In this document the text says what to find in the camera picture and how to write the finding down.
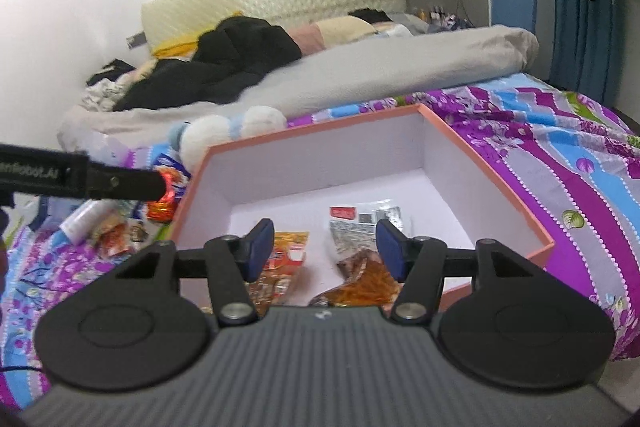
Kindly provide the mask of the person's left hand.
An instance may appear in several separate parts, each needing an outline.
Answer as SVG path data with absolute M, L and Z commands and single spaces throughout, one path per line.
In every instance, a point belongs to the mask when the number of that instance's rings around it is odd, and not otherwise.
M 4 233 L 9 225 L 9 216 L 1 208 L 0 209 L 0 272 L 6 274 L 8 271 L 8 256 L 6 255 L 6 242 L 4 241 Z

